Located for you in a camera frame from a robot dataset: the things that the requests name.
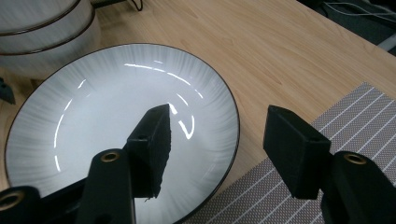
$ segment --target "plate rim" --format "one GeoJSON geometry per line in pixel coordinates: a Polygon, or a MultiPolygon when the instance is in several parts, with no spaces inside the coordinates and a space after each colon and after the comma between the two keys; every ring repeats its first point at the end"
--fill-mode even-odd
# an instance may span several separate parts
{"type": "Polygon", "coordinates": [[[165,44],[156,44],[156,43],[130,43],[130,44],[119,44],[119,45],[114,45],[114,46],[110,46],[110,47],[106,47],[106,48],[102,48],[102,49],[97,49],[93,52],[90,52],[88,54],[82,55],[81,57],[73,60],[70,63],[65,64],[64,66],[62,66],[61,68],[59,68],[58,70],[56,70],[55,72],[53,72],[50,76],[48,76],[47,78],[45,78],[40,85],[38,85],[38,87],[32,91],[29,96],[26,98],[26,100],[22,103],[21,107],[18,109],[18,112],[15,115],[15,118],[12,120],[10,128],[8,130],[8,134],[7,134],[7,138],[6,138],[6,144],[5,144],[5,150],[4,150],[4,166],[5,166],[5,171],[6,171],[6,176],[5,178],[7,179],[7,183],[10,187],[11,183],[10,183],[10,179],[9,179],[9,174],[8,174],[8,168],[7,168],[7,151],[8,151],[8,140],[9,137],[11,135],[11,131],[12,128],[14,126],[14,122],[15,120],[18,118],[18,115],[21,113],[21,111],[23,110],[25,104],[30,100],[30,98],[34,95],[34,93],[36,91],[38,91],[43,84],[48,81],[50,78],[55,77],[55,75],[62,70],[63,68],[65,68],[66,66],[68,66],[71,63],[74,63],[75,61],[78,61],[88,55],[94,54],[98,51],[102,51],[102,50],[106,50],[106,49],[113,49],[113,48],[119,48],[119,47],[128,47],[128,46],[133,46],[133,45],[146,45],[146,46],[160,46],[160,47],[166,47],[166,48],[170,48],[170,49],[176,49],[176,50],[180,50],[183,53],[187,53],[190,54],[191,56],[193,56],[194,58],[200,60],[201,62],[203,62],[204,64],[206,64],[208,67],[210,67],[218,76],[219,78],[222,80],[222,82],[224,83],[225,87],[227,88],[227,90],[229,91],[229,93],[231,94],[231,97],[233,99],[233,106],[235,108],[235,114],[236,114],[236,120],[237,120],[237,136],[236,136],[236,142],[235,142],[235,149],[233,151],[233,157],[230,161],[229,166],[227,167],[227,170],[225,171],[223,177],[221,178],[220,182],[216,185],[216,187],[212,190],[212,192],[200,203],[198,204],[198,206],[196,206],[194,209],[192,209],[192,211],[190,211],[187,215],[185,215],[184,217],[182,217],[181,219],[179,219],[178,221],[176,221],[175,223],[182,223],[186,220],[188,220],[190,217],[192,217],[196,212],[198,212],[203,206],[205,206],[205,204],[216,194],[216,192],[219,190],[220,186],[222,185],[222,183],[224,182],[225,178],[227,177],[227,175],[230,173],[231,168],[233,167],[233,163],[235,161],[235,157],[239,148],[239,140],[240,140],[240,135],[241,135],[241,120],[240,120],[240,116],[239,116],[239,109],[238,109],[238,105],[235,101],[235,97],[233,96],[233,92],[230,89],[230,86],[227,84],[227,82],[224,80],[224,78],[221,76],[221,74],[213,67],[211,66],[209,63],[207,63],[206,61],[204,61],[203,59],[201,59],[200,57],[196,56],[193,53],[190,53],[184,49],[180,49],[177,47],[173,47],[173,46],[169,46],[169,45],[165,45],[165,44]]]}

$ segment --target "striped placemat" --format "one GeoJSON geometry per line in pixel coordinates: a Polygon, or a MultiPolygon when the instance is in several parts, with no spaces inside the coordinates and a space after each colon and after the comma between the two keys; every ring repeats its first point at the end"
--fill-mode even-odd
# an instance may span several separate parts
{"type": "MultiPolygon", "coordinates": [[[[371,158],[396,185],[396,104],[361,84],[312,125],[332,141],[331,152],[348,150],[371,158]]],[[[291,195],[269,159],[262,161],[186,223],[324,223],[319,200],[291,195]]]]}

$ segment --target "white ceramic plate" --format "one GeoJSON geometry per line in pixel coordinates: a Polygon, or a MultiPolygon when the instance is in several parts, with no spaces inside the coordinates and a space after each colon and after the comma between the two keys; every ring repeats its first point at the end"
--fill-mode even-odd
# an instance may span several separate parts
{"type": "Polygon", "coordinates": [[[11,186],[41,196],[86,177],[91,159],[122,148],[147,110],[171,107],[172,149],[157,199],[136,199],[138,223],[173,223],[207,201],[239,139],[234,98],[220,75],[186,51],[132,44],[66,65],[26,101],[7,140],[11,186]]]}

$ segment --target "screw hole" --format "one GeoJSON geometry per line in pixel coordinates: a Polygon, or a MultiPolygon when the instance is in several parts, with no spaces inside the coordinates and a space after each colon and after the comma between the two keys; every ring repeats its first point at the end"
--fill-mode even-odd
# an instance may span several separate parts
{"type": "Polygon", "coordinates": [[[0,211],[8,210],[22,201],[23,191],[14,191],[0,198],[0,211]]]}
{"type": "Polygon", "coordinates": [[[101,157],[101,160],[104,162],[115,161],[120,157],[120,154],[117,152],[108,152],[101,157]]]}
{"type": "Polygon", "coordinates": [[[364,159],[363,157],[356,155],[356,154],[346,154],[344,155],[344,158],[352,163],[358,164],[358,165],[364,165],[367,163],[366,159],[364,159]]]}

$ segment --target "wooden tabletop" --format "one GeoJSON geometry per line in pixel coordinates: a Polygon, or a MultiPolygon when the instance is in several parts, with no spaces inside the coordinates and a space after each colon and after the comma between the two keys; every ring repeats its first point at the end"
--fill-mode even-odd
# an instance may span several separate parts
{"type": "MultiPolygon", "coordinates": [[[[156,43],[184,49],[209,63],[237,103],[241,136],[233,167],[219,191],[266,158],[262,137],[268,105],[313,121],[362,82],[396,98],[396,57],[295,0],[144,0],[97,9],[101,48],[156,43]]],[[[0,189],[8,187],[4,150],[31,80],[0,68],[16,105],[0,102],[0,189]]]]}

